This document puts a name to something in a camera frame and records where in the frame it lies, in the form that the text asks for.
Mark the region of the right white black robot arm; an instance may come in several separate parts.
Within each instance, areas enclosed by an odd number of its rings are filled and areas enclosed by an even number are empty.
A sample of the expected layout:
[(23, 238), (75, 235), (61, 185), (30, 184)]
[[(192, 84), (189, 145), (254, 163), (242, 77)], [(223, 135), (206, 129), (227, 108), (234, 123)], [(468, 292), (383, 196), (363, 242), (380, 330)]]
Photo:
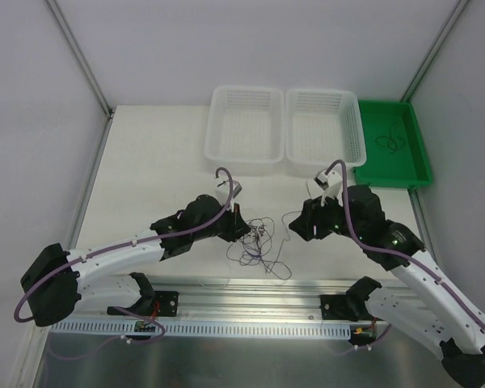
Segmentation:
[(401, 302), (368, 276), (345, 293), (321, 298), (331, 319), (388, 322), (426, 347), (460, 386), (485, 384), (485, 314), (444, 274), (421, 240), (405, 225), (386, 218), (370, 188), (348, 188), (347, 201), (319, 196), (303, 203), (289, 228), (302, 239), (331, 234), (356, 237), (368, 259), (402, 281), (426, 306)]

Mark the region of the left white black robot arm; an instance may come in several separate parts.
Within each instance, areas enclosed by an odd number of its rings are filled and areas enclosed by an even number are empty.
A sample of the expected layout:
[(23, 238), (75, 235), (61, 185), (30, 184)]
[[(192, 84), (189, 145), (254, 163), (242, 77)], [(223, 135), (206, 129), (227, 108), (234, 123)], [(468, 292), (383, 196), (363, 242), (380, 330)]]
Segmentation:
[(206, 238), (234, 243), (249, 231), (238, 204), (224, 206), (200, 195), (185, 209), (111, 246), (69, 251), (59, 243), (46, 246), (20, 280), (32, 312), (29, 320), (48, 327), (76, 311), (115, 315), (125, 308), (151, 314), (154, 291), (135, 267), (187, 253)]

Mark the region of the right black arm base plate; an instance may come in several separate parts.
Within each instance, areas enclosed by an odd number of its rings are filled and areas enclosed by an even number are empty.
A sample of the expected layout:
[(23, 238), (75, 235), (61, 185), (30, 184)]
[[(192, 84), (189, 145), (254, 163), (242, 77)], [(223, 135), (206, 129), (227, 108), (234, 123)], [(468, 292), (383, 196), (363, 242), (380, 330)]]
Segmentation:
[(323, 294), (319, 299), (322, 320), (349, 320), (346, 295)]

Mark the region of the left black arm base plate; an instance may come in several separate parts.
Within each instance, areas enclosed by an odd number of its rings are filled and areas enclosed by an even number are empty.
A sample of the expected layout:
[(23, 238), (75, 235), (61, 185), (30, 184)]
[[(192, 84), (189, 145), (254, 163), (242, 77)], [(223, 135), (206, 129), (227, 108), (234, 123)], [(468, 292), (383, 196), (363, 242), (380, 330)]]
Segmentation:
[(153, 298), (153, 316), (176, 317), (179, 307), (179, 292), (156, 290)]

